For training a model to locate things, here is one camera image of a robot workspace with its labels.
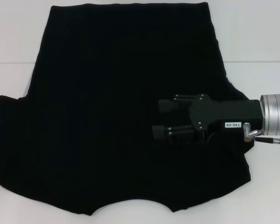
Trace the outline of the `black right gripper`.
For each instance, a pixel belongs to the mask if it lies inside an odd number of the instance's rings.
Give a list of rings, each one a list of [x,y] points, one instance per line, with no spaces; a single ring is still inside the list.
[[[192,125],[152,126],[153,139],[166,143],[207,142],[217,133],[231,133],[249,142],[263,133],[263,112],[258,100],[215,101],[207,94],[160,99],[161,114],[186,114]]]

